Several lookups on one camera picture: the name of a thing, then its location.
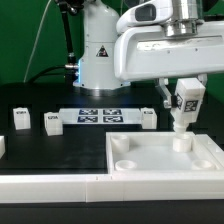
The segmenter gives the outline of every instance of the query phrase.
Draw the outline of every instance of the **small white cube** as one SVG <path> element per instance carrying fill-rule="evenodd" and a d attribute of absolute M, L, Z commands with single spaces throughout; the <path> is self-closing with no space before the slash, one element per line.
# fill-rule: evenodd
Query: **small white cube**
<path fill-rule="evenodd" d="M 59 113 L 44 114 L 44 124 L 48 136 L 63 135 L 63 124 Z"/>
<path fill-rule="evenodd" d="M 13 109 L 16 130 L 30 129 L 30 113 L 27 108 Z"/>
<path fill-rule="evenodd" d="M 142 129 L 156 129 L 157 128 L 157 115 L 154 109 L 142 108 L 141 109 Z"/>

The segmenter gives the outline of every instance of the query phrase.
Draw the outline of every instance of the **white platform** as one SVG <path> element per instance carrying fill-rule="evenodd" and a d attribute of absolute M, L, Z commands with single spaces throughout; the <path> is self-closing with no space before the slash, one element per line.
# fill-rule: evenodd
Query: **white platform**
<path fill-rule="evenodd" d="M 174 133 L 107 133 L 108 174 L 0 176 L 0 203 L 224 199 L 224 152 L 207 135 L 189 134 L 192 151 L 178 153 Z M 115 153 L 111 139 L 120 135 L 129 151 Z M 116 170 L 120 160 L 137 166 Z M 215 169 L 194 170 L 194 161 Z"/>
<path fill-rule="evenodd" d="M 60 109 L 59 116 L 63 124 L 141 124 L 141 112 L 139 109 Z"/>

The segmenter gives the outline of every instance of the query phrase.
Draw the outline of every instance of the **black table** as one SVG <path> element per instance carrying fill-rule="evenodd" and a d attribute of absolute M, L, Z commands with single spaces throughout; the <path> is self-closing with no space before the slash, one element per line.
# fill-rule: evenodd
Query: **black table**
<path fill-rule="evenodd" d="M 1 175 L 107 173 L 106 132 L 146 131 L 140 125 L 65 125 L 63 136 L 48 137 L 43 115 L 60 108 L 154 108 L 157 131 L 172 131 L 173 118 L 163 108 L 153 84 L 132 84 L 113 97 L 78 94 L 64 84 L 8 84 L 0 87 L 0 135 L 7 151 L 0 160 Z M 13 108 L 27 107 L 31 130 L 16 131 Z M 188 130 L 208 134 L 224 149 L 224 105 L 205 95 L 198 122 Z M 149 201 L 116 203 L 54 203 L 0 205 L 8 223 L 223 223 L 223 200 Z"/>

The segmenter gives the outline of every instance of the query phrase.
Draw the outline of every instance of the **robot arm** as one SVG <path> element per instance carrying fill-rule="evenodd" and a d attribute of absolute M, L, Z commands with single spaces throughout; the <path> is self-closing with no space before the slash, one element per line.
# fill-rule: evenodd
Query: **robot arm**
<path fill-rule="evenodd" d="M 127 1 L 127 5 L 136 5 L 136 0 Z M 148 26 L 167 21 L 173 14 L 172 0 L 138 0 L 142 3 L 129 9 L 118 21 L 117 32 L 124 33 L 130 27 Z"/>
<path fill-rule="evenodd" d="M 115 76 L 124 81 L 156 80 L 164 106 L 172 108 L 175 132 L 183 134 L 197 120 L 207 74 L 224 71 L 224 22 L 204 23 L 196 0 L 172 3 L 171 17 L 155 21 L 157 25 L 152 26 L 150 20 L 147 25 L 133 22 L 142 5 L 120 18 L 117 31 L 123 34 L 115 44 Z M 200 81 L 189 76 L 199 76 Z M 171 77 L 181 77 L 174 96 L 166 88 L 166 79 Z"/>

